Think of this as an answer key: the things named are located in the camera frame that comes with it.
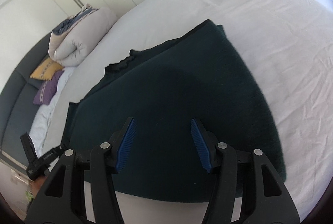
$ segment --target silver screw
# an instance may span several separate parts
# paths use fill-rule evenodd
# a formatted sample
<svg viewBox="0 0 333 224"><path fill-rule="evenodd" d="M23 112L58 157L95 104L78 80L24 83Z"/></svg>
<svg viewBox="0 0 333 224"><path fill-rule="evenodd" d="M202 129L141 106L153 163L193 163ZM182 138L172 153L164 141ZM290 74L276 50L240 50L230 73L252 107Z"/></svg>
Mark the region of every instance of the silver screw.
<svg viewBox="0 0 333 224"><path fill-rule="evenodd" d="M108 147L110 147L110 143L109 143L109 142L103 142L103 143L101 144L101 148L102 148L102 149L107 149Z"/></svg>
<svg viewBox="0 0 333 224"><path fill-rule="evenodd" d="M256 155L262 155L262 150L260 150L260 149L255 149L254 150L254 153L256 154Z"/></svg>
<svg viewBox="0 0 333 224"><path fill-rule="evenodd" d="M217 145L220 149L225 149L227 147L227 144L225 144L224 142L219 142Z"/></svg>
<svg viewBox="0 0 333 224"><path fill-rule="evenodd" d="M73 153L74 153L74 151L71 150L71 149L69 149L69 150L67 150L67 151L65 152L65 155L66 155L66 156L71 156Z"/></svg>

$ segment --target bed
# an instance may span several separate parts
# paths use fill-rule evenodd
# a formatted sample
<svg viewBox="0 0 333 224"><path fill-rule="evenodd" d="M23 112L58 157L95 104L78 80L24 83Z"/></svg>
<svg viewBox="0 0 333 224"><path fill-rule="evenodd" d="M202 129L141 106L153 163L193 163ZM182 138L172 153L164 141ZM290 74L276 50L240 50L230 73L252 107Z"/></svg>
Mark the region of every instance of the bed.
<svg viewBox="0 0 333 224"><path fill-rule="evenodd" d="M130 49L180 37L206 19L224 26L270 106L284 153L285 185L303 220L333 176L333 14L314 0L146 0L118 20L69 78L42 151L60 143L69 102L79 102L104 76L104 67ZM324 203L331 193L328 188ZM126 223L201 223L207 207L117 197Z"/></svg>

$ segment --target gray headboard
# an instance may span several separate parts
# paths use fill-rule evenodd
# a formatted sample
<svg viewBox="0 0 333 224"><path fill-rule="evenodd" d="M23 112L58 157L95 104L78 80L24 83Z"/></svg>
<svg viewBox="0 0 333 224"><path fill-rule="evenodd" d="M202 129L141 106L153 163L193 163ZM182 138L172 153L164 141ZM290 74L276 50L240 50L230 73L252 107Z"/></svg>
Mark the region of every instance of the gray headboard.
<svg viewBox="0 0 333 224"><path fill-rule="evenodd" d="M33 104L33 99L42 84L30 75L46 58L50 35L26 54L0 94L0 159L24 174L28 160L20 136L30 131L39 108Z"/></svg>

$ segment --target yellow pillow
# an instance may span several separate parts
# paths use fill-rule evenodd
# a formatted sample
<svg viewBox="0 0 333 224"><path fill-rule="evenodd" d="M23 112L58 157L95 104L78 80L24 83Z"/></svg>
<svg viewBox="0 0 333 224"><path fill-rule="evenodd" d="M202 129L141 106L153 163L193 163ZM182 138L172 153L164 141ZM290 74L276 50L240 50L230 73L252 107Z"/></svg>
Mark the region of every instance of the yellow pillow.
<svg viewBox="0 0 333 224"><path fill-rule="evenodd" d="M54 73L62 70L63 68L64 67L62 67L59 63L51 60L51 58L48 58L37 67L37 69L31 74L30 78L51 80Z"/></svg>

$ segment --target purple pillow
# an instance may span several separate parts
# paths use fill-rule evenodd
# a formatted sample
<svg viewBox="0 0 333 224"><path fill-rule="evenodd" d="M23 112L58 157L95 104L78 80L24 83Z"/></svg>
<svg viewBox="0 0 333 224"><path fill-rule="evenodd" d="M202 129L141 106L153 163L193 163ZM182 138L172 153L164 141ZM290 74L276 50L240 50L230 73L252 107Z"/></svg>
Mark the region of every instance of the purple pillow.
<svg viewBox="0 0 333 224"><path fill-rule="evenodd" d="M52 97L57 92L58 81L63 73L63 71L56 71L50 81L45 81L41 85L34 98L35 105L40 106L50 104Z"/></svg>

